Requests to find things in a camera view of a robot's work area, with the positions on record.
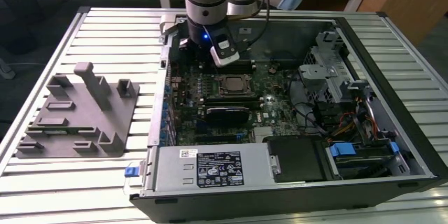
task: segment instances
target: blue latch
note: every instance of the blue latch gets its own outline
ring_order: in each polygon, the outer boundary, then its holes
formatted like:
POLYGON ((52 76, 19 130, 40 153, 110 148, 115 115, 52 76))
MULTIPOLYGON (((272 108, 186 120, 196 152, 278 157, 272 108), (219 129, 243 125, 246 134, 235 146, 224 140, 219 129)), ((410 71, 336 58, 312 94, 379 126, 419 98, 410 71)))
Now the blue latch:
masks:
POLYGON ((340 155, 355 155, 355 147, 351 143, 336 143, 330 147, 330 152, 334 157, 340 155))
POLYGON ((124 177, 126 178, 139 177, 140 176, 139 171, 140 171, 139 167, 127 167, 124 169, 124 177))
POLYGON ((400 152, 400 148, 399 148, 398 143, 391 142, 390 145, 391 145, 391 149, 392 149, 394 153, 398 154, 400 152))
POLYGON ((171 94, 171 87, 170 87, 170 85, 166 85, 166 93, 171 94))

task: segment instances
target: green circuit board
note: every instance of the green circuit board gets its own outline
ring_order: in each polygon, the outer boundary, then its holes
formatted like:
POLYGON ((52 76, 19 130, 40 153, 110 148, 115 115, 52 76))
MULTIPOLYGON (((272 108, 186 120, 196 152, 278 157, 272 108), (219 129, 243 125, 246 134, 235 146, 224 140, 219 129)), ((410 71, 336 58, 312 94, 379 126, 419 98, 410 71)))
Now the green circuit board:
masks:
POLYGON ((200 99, 220 96, 219 78, 226 75, 202 74, 198 68, 186 70, 188 78, 179 84, 178 94, 178 145, 198 145, 195 138, 199 136, 226 136, 240 135, 240 143, 254 143, 252 130, 255 127, 270 126, 274 135, 300 134, 298 119, 294 114, 290 95, 286 92, 291 71, 282 70, 272 73, 272 64, 256 63, 256 71, 247 74, 250 79, 250 88, 254 96, 260 97, 263 105, 259 109, 250 111, 250 118, 246 124, 238 127, 207 127, 207 131, 199 128, 206 124, 203 118, 204 109, 200 106, 200 99), (202 83, 210 80, 210 89, 203 90, 202 83))

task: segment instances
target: power supply label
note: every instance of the power supply label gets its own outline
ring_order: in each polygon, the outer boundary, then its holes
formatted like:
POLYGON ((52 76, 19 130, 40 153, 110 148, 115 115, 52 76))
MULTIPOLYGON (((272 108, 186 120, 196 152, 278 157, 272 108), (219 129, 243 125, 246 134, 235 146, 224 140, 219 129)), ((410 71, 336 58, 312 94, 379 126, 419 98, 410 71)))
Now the power supply label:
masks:
POLYGON ((244 185, 240 152, 198 153, 196 161, 200 188, 244 185))

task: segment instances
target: cpu socket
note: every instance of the cpu socket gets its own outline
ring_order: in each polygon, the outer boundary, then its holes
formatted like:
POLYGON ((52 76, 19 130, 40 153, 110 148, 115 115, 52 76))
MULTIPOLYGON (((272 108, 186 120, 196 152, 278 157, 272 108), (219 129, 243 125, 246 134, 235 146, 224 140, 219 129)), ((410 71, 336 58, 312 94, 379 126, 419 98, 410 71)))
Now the cpu socket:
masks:
POLYGON ((252 96, 250 80, 247 74, 219 76, 219 94, 223 97, 252 96))

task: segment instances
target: aluminum slatted table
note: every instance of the aluminum slatted table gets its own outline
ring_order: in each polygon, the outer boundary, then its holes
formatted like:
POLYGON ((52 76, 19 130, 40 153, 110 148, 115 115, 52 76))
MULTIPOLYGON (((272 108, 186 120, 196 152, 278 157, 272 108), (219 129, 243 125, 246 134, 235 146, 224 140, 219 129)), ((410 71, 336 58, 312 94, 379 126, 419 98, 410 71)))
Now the aluminum slatted table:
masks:
MULTIPOLYGON (((152 223, 124 194, 124 168, 147 155, 155 102, 154 77, 162 52, 160 23, 183 9, 92 8, 79 13, 44 69, 0 145, 0 223, 152 223), (119 158, 18 159, 12 157, 24 130, 50 94, 56 73, 72 74, 79 61, 92 61, 108 82, 140 82, 127 153, 119 158)), ((388 18, 376 13, 274 12, 275 16, 344 16, 400 99, 448 161, 448 85, 388 18)), ((355 69, 363 77, 359 66, 355 69)), ((128 181, 138 192, 140 179, 128 181)), ((403 195, 374 208, 240 218, 211 223, 442 223, 448 221, 448 188, 403 195)))

